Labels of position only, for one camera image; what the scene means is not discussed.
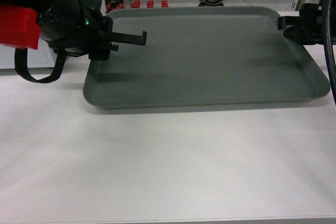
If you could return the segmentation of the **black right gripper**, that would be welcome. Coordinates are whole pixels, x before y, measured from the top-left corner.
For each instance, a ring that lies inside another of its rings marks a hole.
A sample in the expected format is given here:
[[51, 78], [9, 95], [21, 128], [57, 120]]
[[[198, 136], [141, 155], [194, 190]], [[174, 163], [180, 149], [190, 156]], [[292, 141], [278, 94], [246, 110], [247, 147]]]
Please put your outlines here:
[[325, 0], [319, 0], [317, 4], [305, 3], [299, 11], [299, 16], [278, 17], [277, 29], [285, 29], [283, 32], [284, 37], [301, 45], [322, 45], [322, 12], [324, 3]]

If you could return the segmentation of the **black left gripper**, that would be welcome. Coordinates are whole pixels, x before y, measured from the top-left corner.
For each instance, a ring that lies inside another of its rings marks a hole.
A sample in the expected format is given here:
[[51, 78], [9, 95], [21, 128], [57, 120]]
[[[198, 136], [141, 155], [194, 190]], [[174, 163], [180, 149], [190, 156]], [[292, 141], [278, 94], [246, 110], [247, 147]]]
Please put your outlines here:
[[[89, 52], [90, 60], [109, 60], [110, 52], [118, 51], [119, 45], [111, 42], [98, 43], [102, 2], [103, 0], [53, 0], [39, 20], [40, 39], [56, 53], [64, 51], [69, 56], [78, 57]], [[145, 46], [147, 32], [131, 35], [102, 31], [99, 37], [107, 41]]]

